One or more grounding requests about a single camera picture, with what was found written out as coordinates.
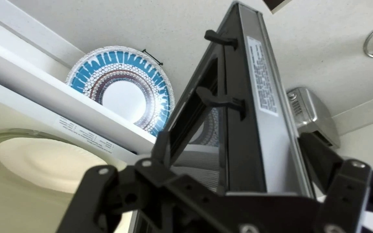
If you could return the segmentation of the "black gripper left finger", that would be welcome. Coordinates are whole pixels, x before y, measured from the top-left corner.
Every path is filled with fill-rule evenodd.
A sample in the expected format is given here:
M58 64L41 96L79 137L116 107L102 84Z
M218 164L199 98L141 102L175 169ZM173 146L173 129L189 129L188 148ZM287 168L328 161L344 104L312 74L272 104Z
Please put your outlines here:
M158 182L170 168L155 159L141 159L118 170L94 165L85 170L56 233L114 233L126 212L137 213L133 233L159 233Z

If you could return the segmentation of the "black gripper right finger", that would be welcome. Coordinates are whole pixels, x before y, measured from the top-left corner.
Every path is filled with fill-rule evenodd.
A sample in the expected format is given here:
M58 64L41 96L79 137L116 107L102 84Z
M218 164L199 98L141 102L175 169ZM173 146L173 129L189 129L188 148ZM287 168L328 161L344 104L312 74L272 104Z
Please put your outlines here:
M373 212L373 168L359 159L343 159L315 133L300 134L300 148L308 172L325 194L315 218L321 233L372 233L363 225Z

